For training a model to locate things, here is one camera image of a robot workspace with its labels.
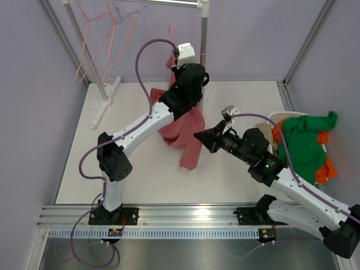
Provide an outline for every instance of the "green cloth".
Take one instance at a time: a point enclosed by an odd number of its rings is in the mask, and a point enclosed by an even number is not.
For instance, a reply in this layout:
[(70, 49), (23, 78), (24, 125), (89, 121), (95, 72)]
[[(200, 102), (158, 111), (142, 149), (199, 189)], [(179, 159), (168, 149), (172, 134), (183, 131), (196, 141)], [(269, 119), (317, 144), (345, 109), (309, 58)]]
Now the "green cloth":
[[(337, 114), (329, 111), (327, 117), (304, 115), (289, 118), (282, 125), (295, 171), (313, 185), (315, 172), (326, 162), (326, 153), (317, 142), (317, 137), (320, 131), (329, 131), (334, 128), (337, 120)], [(289, 164), (282, 142), (279, 145), (279, 158)]]

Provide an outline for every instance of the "orange cloth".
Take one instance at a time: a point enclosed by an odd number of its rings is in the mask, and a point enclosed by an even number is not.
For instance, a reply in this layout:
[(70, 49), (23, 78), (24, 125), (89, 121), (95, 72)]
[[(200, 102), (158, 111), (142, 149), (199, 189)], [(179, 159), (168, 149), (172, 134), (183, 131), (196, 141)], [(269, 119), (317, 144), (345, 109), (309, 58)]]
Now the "orange cloth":
[[(282, 131), (282, 125), (286, 119), (287, 118), (285, 118), (285, 119), (281, 120), (279, 123), (277, 123), (277, 125), (280, 127), (281, 131)], [(274, 137), (275, 141), (277, 143), (280, 143), (281, 135), (280, 135), (279, 131), (276, 128), (273, 128), (271, 130), (271, 132), (272, 132), (272, 136)], [(317, 142), (318, 143), (327, 143), (328, 141), (329, 141), (329, 135), (327, 134), (327, 132), (320, 131), (319, 135), (317, 137)], [(319, 170), (317, 170), (315, 173), (316, 182), (324, 184), (324, 183), (326, 183), (328, 178), (336, 177), (336, 176), (338, 176), (338, 173), (335, 169), (335, 166), (332, 163), (331, 159), (329, 158), (329, 155), (326, 154), (325, 164)]]

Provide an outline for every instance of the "beige cloth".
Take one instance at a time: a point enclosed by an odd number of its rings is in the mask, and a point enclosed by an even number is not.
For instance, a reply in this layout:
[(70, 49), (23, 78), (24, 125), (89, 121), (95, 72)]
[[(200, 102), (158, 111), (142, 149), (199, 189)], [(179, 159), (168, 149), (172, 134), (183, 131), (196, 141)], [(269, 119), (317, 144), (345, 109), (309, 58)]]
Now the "beige cloth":
[(260, 131), (264, 134), (265, 139), (271, 144), (272, 150), (277, 150), (277, 143), (274, 141), (274, 138), (271, 133), (271, 124), (268, 123), (260, 123), (255, 125), (256, 128), (260, 129)]

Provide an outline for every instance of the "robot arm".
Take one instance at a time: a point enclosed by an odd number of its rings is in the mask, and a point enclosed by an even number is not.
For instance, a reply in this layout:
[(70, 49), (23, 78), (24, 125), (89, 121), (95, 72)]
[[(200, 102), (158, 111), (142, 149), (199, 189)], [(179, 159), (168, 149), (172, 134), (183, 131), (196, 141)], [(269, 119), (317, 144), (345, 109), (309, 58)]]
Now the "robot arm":
[(152, 107), (151, 115), (145, 114), (128, 127), (109, 136), (105, 132), (98, 138), (98, 145), (119, 137), (119, 140), (100, 147), (97, 151), (102, 175), (106, 179), (103, 207), (108, 212), (122, 205), (123, 179), (132, 171), (128, 158), (149, 136), (160, 128), (176, 121), (195, 107), (202, 99), (201, 87), (209, 81), (205, 68), (195, 63), (194, 48), (190, 43), (178, 46), (174, 52), (178, 59), (172, 67), (175, 82)]
[(224, 149), (246, 162), (250, 165), (248, 172), (256, 181), (281, 191), (304, 207), (265, 195), (255, 206), (256, 214), (307, 231), (322, 240), (335, 254), (350, 258), (360, 240), (360, 224), (354, 220), (360, 218), (360, 205), (350, 208), (301, 177), (295, 179), (290, 168), (267, 151), (269, 142), (258, 128), (248, 129), (240, 138), (231, 128), (235, 122), (231, 115), (236, 112), (233, 106), (225, 108), (222, 111), (224, 120), (214, 128), (195, 133), (195, 138), (211, 153)]

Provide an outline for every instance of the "white table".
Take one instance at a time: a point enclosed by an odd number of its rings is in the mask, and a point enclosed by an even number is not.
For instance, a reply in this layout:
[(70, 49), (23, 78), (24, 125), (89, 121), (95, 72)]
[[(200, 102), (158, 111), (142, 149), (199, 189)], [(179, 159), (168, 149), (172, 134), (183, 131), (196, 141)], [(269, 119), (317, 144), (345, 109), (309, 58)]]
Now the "white table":
[[(167, 83), (146, 83), (151, 87), (167, 89)], [(210, 82), (204, 102), (206, 128), (222, 120), (221, 110), (235, 105), (241, 113), (269, 115), (284, 107), (276, 82)], [(100, 104), (100, 94), (89, 89), (79, 120), (65, 173), (56, 200), (57, 204), (89, 204), (102, 191), (101, 181), (83, 179), (78, 172), (82, 155), (96, 145), (102, 132), (113, 134), (143, 115), (148, 107), (138, 83), (122, 83), (99, 127), (89, 124)], [(241, 118), (234, 128), (243, 132), (263, 122), (257, 118)], [(201, 204), (201, 203), (255, 203), (264, 194), (283, 201), (285, 195), (253, 180), (248, 166), (219, 151), (210, 154), (202, 148), (199, 164), (193, 171), (179, 167), (182, 151), (167, 146), (156, 133), (130, 156), (133, 171), (124, 181), (123, 203), (127, 204)], [(84, 162), (87, 175), (100, 175), (96, 153)]]

